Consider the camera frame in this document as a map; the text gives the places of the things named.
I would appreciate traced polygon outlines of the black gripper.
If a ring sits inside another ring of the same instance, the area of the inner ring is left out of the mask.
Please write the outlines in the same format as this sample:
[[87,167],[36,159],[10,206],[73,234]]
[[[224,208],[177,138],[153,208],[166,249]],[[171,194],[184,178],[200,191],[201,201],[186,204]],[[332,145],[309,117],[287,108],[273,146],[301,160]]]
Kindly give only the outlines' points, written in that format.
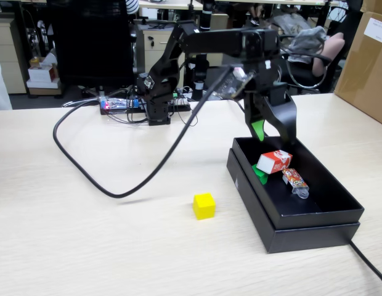
[[[251,76],[245,86],[245,123],[252,137],[264,140],[265,119],[278,131],[283,143],[296,142],[296,104],[287,92],[287,84],[280,81],[280,67],[274,60],[264,59],[245,63],[245,72]],[[254,99],[265,97],[264,118]],[[268,99],[282,99],[272,105]]]

